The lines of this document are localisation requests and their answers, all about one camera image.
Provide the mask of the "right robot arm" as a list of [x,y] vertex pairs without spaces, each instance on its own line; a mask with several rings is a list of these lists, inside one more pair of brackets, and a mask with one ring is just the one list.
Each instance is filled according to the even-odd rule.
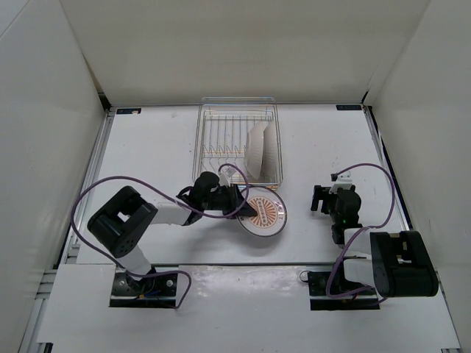
[[333,242],[341,248],[327,278],[327,297],[340,299],[375,290],[383,299],[433,297],[439,280],[421,234],[381,232],[359,223],[355,186],[314,186],[311,211],[329,215]]

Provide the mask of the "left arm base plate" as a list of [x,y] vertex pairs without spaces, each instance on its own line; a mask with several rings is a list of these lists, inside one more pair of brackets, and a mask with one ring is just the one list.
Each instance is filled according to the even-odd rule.
[[114,274],[109,307],[163,308],[176,305],[178,274],[134,280],[122,270]]

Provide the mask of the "plain white plate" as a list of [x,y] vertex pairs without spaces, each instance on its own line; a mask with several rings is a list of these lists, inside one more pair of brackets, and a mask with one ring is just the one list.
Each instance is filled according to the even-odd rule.
[[263,161],[261,179],[272,182],[277,172],[277,133],[275,122],[270,122],[263,131]]

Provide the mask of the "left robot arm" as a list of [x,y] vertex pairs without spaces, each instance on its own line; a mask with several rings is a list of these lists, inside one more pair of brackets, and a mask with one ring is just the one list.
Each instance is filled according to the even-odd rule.
[[219,211],[225,218],[255,217],[258,212],[235,185],[224,185],[218,175],[204,172],[192,186],[182,189],[177,202],[154,205],[131,186],[123,187],[92,215],[88,231],[128,272],[129,286],[146,294],[154,286],[154,267],[138,246],[152,224],[186,227],[206,211]]

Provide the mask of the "orange patterned round plate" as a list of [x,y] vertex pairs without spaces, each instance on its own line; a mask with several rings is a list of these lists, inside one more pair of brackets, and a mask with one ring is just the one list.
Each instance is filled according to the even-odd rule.
[[288,213],[284,201],[277,193],[269,188],[250,188],[247,204],[257,215],[236,218],[244,230],[260,238],[274,237],[283,231]]

